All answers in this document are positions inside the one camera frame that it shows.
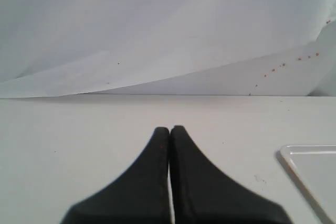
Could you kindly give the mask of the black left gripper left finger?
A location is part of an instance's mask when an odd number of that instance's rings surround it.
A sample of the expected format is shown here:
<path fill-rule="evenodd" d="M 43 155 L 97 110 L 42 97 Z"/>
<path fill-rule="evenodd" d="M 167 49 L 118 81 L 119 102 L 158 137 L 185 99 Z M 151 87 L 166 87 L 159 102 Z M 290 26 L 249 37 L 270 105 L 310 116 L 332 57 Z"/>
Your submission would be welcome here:
<path fill-rule="evenodd" d="M 155 128 L 133 164 L 104 189 L 74 204 L 62 223 L 170 223 L 169 130 Z"/>

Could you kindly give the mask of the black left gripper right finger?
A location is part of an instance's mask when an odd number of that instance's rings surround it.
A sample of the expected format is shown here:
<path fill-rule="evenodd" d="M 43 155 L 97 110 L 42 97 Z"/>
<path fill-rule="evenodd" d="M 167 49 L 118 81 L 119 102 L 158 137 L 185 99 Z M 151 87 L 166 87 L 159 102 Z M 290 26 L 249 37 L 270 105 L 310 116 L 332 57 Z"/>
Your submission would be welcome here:
<path fill-rule="evenodd" d="M 291 223 L 284 209 L 219 170 L 183 126 L 170 133 L 176 223 Z"/>

